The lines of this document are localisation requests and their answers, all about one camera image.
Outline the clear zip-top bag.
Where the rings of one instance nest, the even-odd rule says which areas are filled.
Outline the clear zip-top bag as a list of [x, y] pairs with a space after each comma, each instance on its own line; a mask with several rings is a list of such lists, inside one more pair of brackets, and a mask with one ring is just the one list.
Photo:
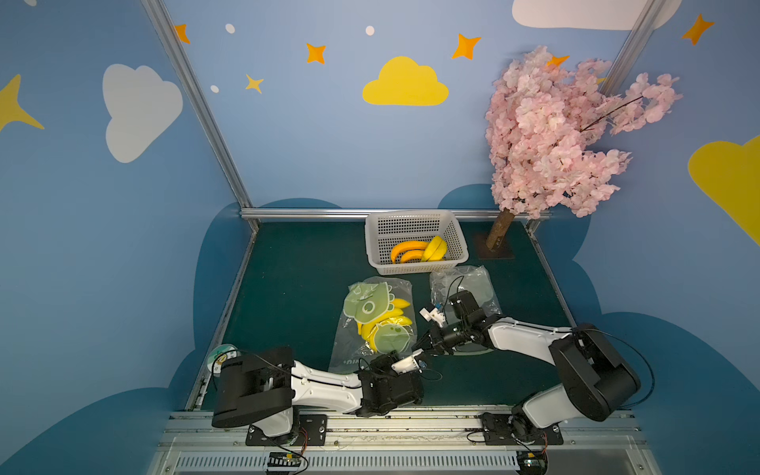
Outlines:
[[447, 324], [459, 321], [448, 302], [448, 299], [458, 292], [470, 292], [486, 316], [502, 313], [490, 274], [484, 266], [463, 265], [432, 272], [429, 285], [431, 302], [443, 311]]

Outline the green printed zip-top bag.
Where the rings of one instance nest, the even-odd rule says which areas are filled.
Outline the green printed zip-top bag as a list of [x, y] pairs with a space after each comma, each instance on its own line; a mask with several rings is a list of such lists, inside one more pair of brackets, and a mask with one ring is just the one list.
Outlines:
[[352, 373], [392, 352], [406, 357], [417, 339], [410, 281], [371, 277], [356, 282], [342, 304], [329, 370]]

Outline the yellow banana bunch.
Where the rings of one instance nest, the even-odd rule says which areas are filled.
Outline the yellow banana bunch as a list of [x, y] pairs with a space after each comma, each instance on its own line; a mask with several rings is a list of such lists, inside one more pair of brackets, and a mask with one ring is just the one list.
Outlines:
[[434, 237], [423, 250], [421, 262], [441, 261], [448, 252], [448, 244], [442, 237]]
[[409, 301], [396, 298], [391, 302], [391, 310], [375, 321], [356, 323], [357, 333], [374, 353], [402, 353], [411, 344], [413, 321], [404, 311], [411, 306]]

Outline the orange banana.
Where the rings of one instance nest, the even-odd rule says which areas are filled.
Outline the orange banana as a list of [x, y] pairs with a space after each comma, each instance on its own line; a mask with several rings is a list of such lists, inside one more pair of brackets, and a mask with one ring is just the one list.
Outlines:
[[398, 243], [398, 245], [395, 245], [391, 251], [391, 262], [400, 263], [400, 256], [403, 253], [406, 251], [412, 251], [413, 249], [424, 250], [427, 247], [428, 243], [428, 241], [403, 241], [403, 243]]
[[422, 249], [413, 249], [412, 251], [406, 251], [400, 256], [400, 263], [422, 261], [424, 253], [425, 252]]

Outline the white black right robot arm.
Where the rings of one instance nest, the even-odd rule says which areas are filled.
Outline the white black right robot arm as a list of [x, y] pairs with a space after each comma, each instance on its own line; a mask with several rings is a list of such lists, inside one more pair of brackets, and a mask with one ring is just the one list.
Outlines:
[[529, 437], [561, 421], [585, 418], [603, 422], [641, 389], [631, 365], [590, 324], [552, 328], [500, 314], [488, 316], [469, 291], [448, 299], [456, 320], [429, 305], [420, 311], [431, 324], [417, 344], [427, 354], [453, 354], [465, 344], [520, 353], [553, 365], [559, 384], [522, 401], [512, 409], [510, 425], [520, 437]]

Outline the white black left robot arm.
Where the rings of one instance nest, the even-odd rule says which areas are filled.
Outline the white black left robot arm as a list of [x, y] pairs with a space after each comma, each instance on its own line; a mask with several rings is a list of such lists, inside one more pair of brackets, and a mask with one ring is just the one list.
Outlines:
[[252, 426], [277, 439], [297, 431], [301, 407], [335, 411], [359, 418], [385, 416], [423, 401], [423, 350], [407, 357], [396, 352], [379, 356], [350, 374], [316, 370], [281, 346], [261, 354], [219, 356], [211, 364], [217, 378], [212, 426]]

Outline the white perforated plastic basket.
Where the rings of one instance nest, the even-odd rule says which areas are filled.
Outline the white perforated plastic basket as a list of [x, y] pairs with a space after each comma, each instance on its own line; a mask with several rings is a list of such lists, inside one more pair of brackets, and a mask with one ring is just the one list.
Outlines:
[[[441, 261], [392, 263], [391, 251], [403, 241], [428, 241], [442, 237], [448, 252]], [[469, 259], [459, 221], [447, 211], [437, 214], [377, 214], [365, 220], [366, 253], [370, 265], [382, 276], [430, 273], [463, 264]]]

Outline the left circuit board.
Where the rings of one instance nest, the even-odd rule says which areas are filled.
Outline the left circuit board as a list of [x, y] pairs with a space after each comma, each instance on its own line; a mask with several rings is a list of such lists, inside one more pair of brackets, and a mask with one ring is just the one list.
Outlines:
[[303, 459], [291, 452], [271, 451], [266, 458], [266, 473], [295, 474], [306, 467]]

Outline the circuit board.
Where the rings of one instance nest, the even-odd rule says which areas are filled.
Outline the circuit board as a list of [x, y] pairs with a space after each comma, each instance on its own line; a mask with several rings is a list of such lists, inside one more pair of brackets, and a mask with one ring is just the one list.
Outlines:
[[303, 459], [291, 452], [271, 451], [266, 458], [266, 473], [295, 474], [306, 467]]
[[517, 472], [520, 475], [546, 475], [547, 463], [543, 456], [533, 452], [520, 451], [517, 453]]

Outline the right circuit board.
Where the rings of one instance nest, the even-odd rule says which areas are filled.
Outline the right circuit board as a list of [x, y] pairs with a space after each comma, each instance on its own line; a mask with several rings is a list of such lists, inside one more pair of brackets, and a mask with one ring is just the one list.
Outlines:
[[546, 475], [547, 463], [543, 456], [533, 452], [520, 451], [517, 453], [517, 472], [520, 475]]

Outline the artificial pink blossom tree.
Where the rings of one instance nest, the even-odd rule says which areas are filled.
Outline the artificial pink blossom tree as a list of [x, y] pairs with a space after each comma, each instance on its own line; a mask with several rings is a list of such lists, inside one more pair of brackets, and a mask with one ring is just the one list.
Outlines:
[[495, 81], [485, 114], [485, 138], [494, 166], [491, 187], [500, 216], [487, 239], [500, 249], [518, 215], [532, 219], [557, 205], [576, 217], [593, 214], [618, 191], [614, 176], [627, 169], [628, 152], [591, 147], [603, 134], [639, 130], [662, 120], [681, 96], [676, 77], [637, 75], [622, 95], [601, 91], [611, 65], [588, 59], [576, 69], [539, 46], [515, 59]]

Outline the aluminium front rail bed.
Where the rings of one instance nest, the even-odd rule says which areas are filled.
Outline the aluminium front rail bed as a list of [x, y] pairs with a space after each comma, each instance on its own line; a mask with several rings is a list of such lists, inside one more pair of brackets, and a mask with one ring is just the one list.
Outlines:
[[324, 446], [246, 446], [247, 429], [215, 429], [208, 412], [170, 416], [150, 474], [266, 473], [267, 455], [287, 451], [306, 467], [295, 474], [519, 474], [517, 453], [543, 456], [547, 474], [658, 474], [661, 469], [635, 415], [617, 412], [603, 423], [562, 421], [563, 445], [486, 445], [484, 413], [505, 406], [411, 407], [358, 419], [327, 411]]

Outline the dark square tree base plate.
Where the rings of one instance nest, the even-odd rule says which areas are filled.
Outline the dark square tree base plate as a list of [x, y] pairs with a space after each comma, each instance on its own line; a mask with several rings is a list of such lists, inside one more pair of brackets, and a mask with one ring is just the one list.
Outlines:
[[515, 258], [514, 251], [505, 237], [497, 239], [494, 247], [489, 247], [489, 237], [485, 233], [477, 233], [473, 236], [477, 255], [482, 260], [512, 260]]

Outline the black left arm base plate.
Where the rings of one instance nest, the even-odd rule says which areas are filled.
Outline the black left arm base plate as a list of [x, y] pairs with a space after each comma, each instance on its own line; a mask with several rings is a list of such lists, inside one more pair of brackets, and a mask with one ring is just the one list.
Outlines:
[[264, 432], [250, 425], [245, 438], [247, 447], [323, 447], [326, 444], [329, 418], [322, 414], [298, 415], [293, 426], [284, 435], [268, 437]]

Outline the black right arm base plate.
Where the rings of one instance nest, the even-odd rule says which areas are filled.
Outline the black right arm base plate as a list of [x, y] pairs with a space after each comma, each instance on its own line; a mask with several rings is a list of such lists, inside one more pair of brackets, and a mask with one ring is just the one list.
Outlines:
[[486, 445], [563, 445], [560, 427], [536, 427], [524, 415], [484, 413], [481, 422]]

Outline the aluminium left frame rail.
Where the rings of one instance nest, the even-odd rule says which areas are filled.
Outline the aluminium left frame rail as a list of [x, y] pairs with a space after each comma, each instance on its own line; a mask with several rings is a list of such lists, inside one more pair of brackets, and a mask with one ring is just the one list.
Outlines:
[[188, 364], [194, 379], [184, 395], [181, 409], [185, 412], [197, 410], [208, 391], [212, 370], [207, 358], [224, 339], [259, 229], [259, 221], [239, 219], [231, 239], [211, 230], [202, 243], [194, 282], [196, 348]]

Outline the aluminium frame rail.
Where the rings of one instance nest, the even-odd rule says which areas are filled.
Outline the aluminium frame rail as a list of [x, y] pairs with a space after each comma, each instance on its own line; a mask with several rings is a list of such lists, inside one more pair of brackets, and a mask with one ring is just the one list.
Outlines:
[[194, 282], [196, 348], [188, 364], [194, 379], [184, 395], [181, 409], [185, 412], [197, 410], [208, 391], [212, 370], [207, 358], [224, 339], [259, 229], [259, 221], [239, 219], [231, 239], [211, 230], [202, 243]]
[[[239, 214], [246, 220], [317, 220], [317, 221], [362, 221], [377, 214], [437, 214], [443, 209], [402, 210], [402, 209], [329, 209], [329, 208], [243, 208]], [[498, 210], [458, 209], [447, 210], [459, 221], [494, 221]]]

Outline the aluminium back frame rail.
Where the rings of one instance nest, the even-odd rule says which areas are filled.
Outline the aluminium back frame rail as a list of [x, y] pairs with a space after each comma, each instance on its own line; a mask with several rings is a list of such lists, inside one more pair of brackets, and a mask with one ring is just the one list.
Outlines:
[[[329, 208], [243, 208], [239, 214], [246, 220], [317, 220], [317, 221], [362, 221], [377, 214], [437, 214], [443, 209], [402, 210], [402, 209], [329, 209]], [[459, 221], [494, 221], [498, 210], [458, 209], [447, 210]]]

